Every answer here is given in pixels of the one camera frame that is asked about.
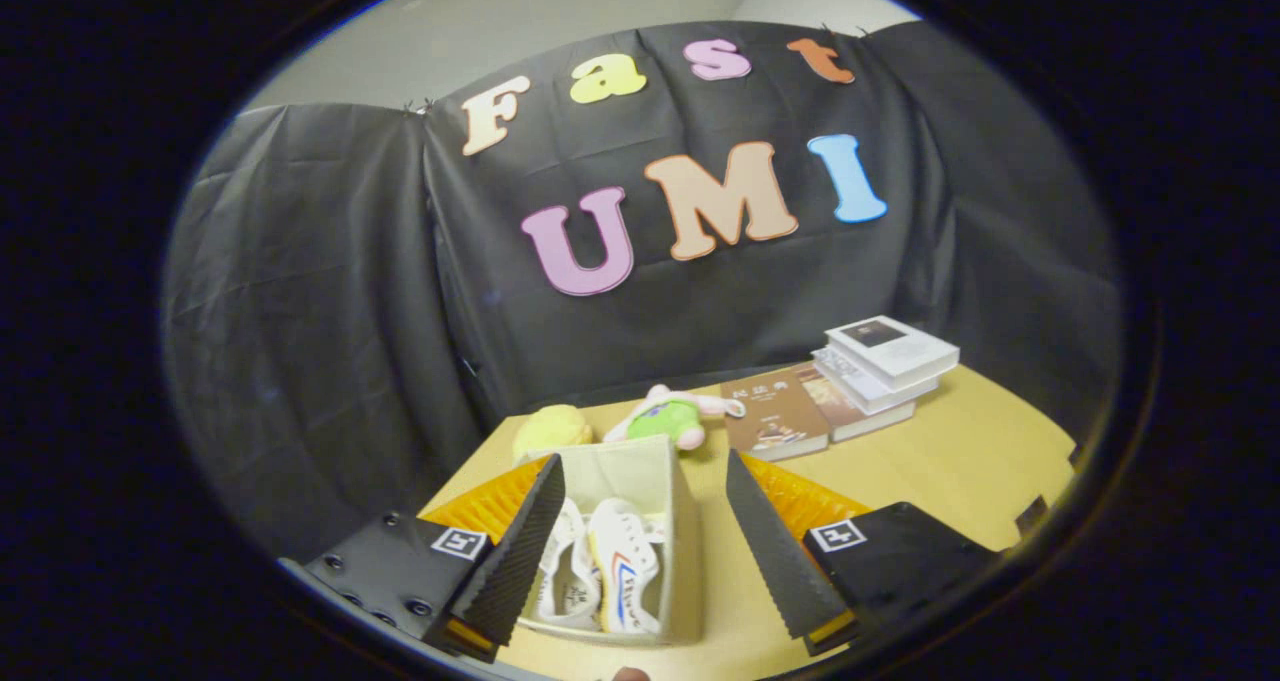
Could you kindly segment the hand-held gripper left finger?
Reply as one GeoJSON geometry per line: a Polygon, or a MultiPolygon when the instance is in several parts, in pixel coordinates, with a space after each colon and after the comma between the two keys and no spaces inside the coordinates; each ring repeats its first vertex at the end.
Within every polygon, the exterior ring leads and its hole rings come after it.
{"type": "Polygon", "coordinates": [[[389,646],[440,663],[490,663],[532,593],[564,498],[553,453],[422,518],[384,511],[311,559],[280,566],[389,646]]]}

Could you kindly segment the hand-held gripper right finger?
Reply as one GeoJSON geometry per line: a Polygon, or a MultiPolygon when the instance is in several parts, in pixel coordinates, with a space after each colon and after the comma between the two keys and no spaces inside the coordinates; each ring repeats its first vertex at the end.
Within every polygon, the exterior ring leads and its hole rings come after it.
{"type": "Polygon", "coordinates": [[[737,451],[724,492],[774,608],[810,655],[920,618],[1000,558],[910,502],[870,509],[737,451]]]}

